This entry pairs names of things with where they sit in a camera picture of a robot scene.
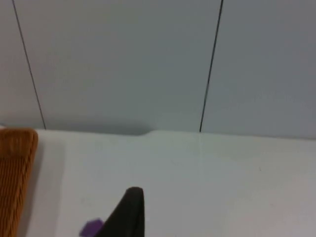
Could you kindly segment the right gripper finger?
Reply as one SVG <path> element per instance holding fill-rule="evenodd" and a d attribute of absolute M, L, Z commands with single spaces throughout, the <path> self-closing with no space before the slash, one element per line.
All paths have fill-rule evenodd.
<path fill-rule="evenodd" d="M 144 237 L 144 191 L 128 188 L 96 234 L 97 237 Z"/>

